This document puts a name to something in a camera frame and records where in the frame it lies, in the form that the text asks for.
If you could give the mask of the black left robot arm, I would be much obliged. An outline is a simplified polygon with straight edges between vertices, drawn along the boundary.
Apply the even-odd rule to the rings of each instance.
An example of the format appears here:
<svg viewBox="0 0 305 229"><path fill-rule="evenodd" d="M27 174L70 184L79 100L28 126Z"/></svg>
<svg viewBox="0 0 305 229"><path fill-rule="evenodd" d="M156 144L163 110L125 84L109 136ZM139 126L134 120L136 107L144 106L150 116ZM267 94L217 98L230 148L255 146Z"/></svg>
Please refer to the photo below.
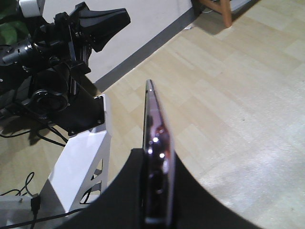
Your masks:
<svg viewBox="0 0 305 229"><path fill-rule="evenodd" d="M85 88L89 57L131 21L126 9L92 11L86 3L42 16L45 2L19 0L2 24L21 21L25 39L0 47L0 118L26 117L40 135L55 126L65 130L63 151L40 193L28 185L0 196L3 229L52 228L89 206L88 194L107 187L111 142L109 101Z"/></svg>

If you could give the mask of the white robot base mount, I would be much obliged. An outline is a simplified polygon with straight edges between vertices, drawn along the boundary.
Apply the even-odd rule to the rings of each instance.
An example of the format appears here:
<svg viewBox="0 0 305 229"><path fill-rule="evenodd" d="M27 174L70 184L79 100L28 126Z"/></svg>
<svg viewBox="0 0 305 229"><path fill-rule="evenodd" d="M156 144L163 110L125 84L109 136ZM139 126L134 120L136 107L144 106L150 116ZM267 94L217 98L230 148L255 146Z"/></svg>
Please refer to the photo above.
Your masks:
<svg viewBox="0 0 305 229"><path fill-rule="evenodd" d="M72 135L46 180L39 196L38 214L31 210L31 197L0 198L2 229L54 229L86 208L81 200L86 191L107 188L112 122L107 95L96 96L104 109L105 121L94 128Z"/></svg>

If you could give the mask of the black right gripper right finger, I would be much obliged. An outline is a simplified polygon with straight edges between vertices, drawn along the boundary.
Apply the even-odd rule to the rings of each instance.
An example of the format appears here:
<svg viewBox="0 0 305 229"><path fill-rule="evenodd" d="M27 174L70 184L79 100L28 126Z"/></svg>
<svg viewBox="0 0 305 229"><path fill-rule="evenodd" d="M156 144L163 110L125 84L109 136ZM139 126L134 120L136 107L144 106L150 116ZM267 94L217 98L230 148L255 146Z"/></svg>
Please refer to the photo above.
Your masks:
<svg viewBox="0 0 305 229"><path fill-rule="evenodd" d="M236 214L192 176L178 156L175 157L174 229L258 229Z"/></svg>

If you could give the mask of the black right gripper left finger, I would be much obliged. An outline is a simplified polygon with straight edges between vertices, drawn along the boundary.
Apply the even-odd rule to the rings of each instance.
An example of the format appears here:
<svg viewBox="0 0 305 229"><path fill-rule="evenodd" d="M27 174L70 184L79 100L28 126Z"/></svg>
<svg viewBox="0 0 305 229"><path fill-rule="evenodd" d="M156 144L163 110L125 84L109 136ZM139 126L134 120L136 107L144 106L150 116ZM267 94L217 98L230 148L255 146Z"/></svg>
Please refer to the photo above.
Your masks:
<svg viewBox="0 0 305 229"><path fill-rule="evenodd" d="M143 150L135 148L106 190L59 229L141 229L140 179Z"/></svg>

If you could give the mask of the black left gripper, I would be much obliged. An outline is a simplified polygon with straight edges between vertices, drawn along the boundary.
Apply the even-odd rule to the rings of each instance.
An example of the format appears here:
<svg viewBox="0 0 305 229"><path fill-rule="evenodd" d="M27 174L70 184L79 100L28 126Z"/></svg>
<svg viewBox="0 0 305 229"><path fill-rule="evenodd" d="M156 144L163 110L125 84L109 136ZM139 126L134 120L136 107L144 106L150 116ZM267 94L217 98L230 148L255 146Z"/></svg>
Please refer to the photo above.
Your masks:
<svg viewBox="0 0 305 229"><path fill-rule="evenodd" d="M40 25L34 32L33 44L48 65L66 62L70 68L87 74L91 72L89 57L92 48L100 52L130 22L125 8L92 11L81 2L70 14L58 13L52 23Z"/></svg>

